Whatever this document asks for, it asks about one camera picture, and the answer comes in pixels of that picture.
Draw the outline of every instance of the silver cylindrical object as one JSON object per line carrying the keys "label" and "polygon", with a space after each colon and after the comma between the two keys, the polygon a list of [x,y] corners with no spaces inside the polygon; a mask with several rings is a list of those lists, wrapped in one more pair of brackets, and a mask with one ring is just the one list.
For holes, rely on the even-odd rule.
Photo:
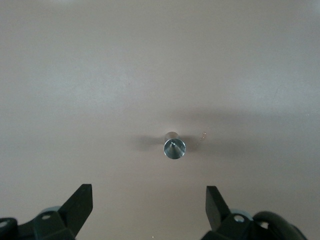
{"label": "silver cylindrical object", "polygon": [[170,159],[179,159],[186,153],[186,144],[180,139],[179,135],[174,132],[168,132],[165,136],[163,147],[164,154]]}

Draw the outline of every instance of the black cable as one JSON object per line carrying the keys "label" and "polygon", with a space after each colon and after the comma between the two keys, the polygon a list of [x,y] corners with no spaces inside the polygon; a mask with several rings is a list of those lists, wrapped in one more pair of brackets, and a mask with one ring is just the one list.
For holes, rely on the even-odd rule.
{"label": "black cable", "polygon": [[307,240],[307,238],[295,226],[287,222],[283,217],[270,212],[262,211],[254,215],[256,222],[268,223],[268,230],[279,240]]}

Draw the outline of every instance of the black mechanical part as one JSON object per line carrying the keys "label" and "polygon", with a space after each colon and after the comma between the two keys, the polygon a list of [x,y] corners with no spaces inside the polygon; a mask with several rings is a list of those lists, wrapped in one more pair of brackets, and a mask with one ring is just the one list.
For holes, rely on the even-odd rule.
{"label": "black mechanical part", "polygon": [[[212,231],[202,240],[307,240],[298,228],[275,213],[263,211],[253,220],[231,213],[215,186],[206,188],[205,211]],[[268,228],[261,222],[268,223]]]}
{"label": "black mechanical part", "polygon": [[82,184],[58,211],[40,213],[19,226],[14,218],[0,218],[0,239],[75,240],[92,209],[92,185]]}

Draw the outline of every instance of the metal cylinder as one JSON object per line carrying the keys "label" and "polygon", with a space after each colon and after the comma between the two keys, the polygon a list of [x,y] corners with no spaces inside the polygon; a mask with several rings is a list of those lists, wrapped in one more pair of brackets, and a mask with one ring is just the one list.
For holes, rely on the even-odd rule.
{"label": "metal cylinder", "polygon": [[186,144],[180,139],[179,135],[174,132],[168,132],[165,136],[163,147],[164,154],[170,159],[179,159],[186,153]]}

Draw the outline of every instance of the table surface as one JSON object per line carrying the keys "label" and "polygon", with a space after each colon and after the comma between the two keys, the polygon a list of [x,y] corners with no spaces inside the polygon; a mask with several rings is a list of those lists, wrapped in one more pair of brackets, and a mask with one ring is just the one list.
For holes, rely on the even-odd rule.
{"label": "table surface", "polygon": [[78,240],[198,240],[214,185],[319,238],[318,0],[2,0],[0,56],[0,216],[92,184]]}

